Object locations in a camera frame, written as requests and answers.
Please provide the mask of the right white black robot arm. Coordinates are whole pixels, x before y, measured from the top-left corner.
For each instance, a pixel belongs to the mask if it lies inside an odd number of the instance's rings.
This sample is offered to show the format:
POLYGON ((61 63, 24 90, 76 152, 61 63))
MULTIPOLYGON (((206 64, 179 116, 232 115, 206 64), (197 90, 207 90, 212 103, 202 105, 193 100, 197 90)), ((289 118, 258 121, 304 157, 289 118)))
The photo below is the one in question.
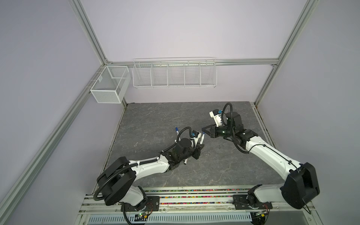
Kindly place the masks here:
POLYGON ((215 109, 209 113, 213 125, 202 131, 211 138, 222 137, 234 143, 243 154, 254 154, 275 170, 283 179, 277 185, 258 184, 247 192, 241 203, 255 209, 263 203, 284 202, 295 209, 304 208, 320 194, 316 169, 310 163, 300 163, 272 147, 256 132, 245 129, 236 112, 224 114, 215 109))

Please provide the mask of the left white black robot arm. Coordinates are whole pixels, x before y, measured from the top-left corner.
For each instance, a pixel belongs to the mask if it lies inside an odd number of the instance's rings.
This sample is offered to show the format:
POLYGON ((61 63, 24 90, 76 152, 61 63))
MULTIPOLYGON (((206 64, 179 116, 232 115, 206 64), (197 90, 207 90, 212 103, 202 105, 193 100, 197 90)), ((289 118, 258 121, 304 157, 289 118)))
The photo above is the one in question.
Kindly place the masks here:
POLYGON ((107 206, 120 202, 143 207, 147 196, 142 187, 133 185, 135 181, 172 171, 188 158, 199 159, 204 147, 203 140, 194 143, 193 139, 184 138, 153 158, 136 161, 120 157, 97 178, 93 200, 103 200, 107 206))

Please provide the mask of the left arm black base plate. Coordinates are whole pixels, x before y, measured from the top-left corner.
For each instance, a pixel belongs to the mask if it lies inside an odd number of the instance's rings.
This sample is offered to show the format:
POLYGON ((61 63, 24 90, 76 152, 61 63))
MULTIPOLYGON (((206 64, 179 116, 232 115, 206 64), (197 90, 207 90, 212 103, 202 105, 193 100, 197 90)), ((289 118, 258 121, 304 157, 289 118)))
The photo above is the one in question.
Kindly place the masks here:
POLYGON ((160 207, 160 197, 159 196, 149 196, 145 200, 142 200, 138 205, 132 206, 129 203, 125 203, 121 207, 121 211, 125 212, 158 212, 160 207))

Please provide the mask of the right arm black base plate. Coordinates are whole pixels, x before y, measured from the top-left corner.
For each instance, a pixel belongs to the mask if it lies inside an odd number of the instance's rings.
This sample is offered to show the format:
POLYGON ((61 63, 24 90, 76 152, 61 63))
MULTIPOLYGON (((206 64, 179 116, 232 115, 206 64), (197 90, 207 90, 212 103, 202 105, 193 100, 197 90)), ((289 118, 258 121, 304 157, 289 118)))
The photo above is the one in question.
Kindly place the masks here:
POLYGON ((271 210, 272 203, 260 202, 256 197, 249 194, 233 195, 232 204, 236 210, 271 210))

